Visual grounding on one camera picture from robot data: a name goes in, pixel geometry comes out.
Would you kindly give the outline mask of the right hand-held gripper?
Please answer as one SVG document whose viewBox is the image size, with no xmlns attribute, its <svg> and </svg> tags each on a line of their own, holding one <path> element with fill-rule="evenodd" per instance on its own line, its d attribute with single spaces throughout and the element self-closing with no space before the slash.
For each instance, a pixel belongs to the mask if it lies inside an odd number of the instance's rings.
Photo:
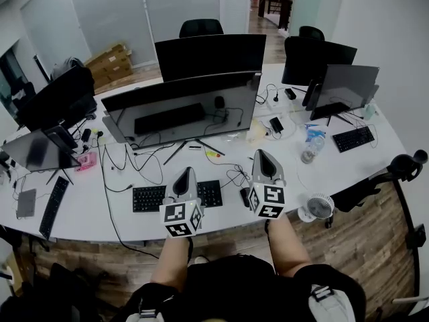
<svg viewBox="0 0 429 322">
<path fill-rule="evenodd" d="M 252 180 L 248 194 L 250 211 L 262 219 L 279 219 L 286 207 L 282 165 L 270 153 L 258 149 L 253 157 Z"/>
</svg>

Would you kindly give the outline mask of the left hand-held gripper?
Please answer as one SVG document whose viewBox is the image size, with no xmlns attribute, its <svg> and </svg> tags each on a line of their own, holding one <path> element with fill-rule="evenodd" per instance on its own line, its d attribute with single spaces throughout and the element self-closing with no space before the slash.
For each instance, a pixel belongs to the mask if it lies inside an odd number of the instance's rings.
<svg viewBox="0 0 429 322">
<path fill-rule="evenodd" d="M 166 188 L 174 202 L 160 205 L 160 223 L 170 238 L 191 237 L 202 228 L 205 206 L 197 194 L 195 171 L 188 166 L 177 172 Z"/>
</svg>

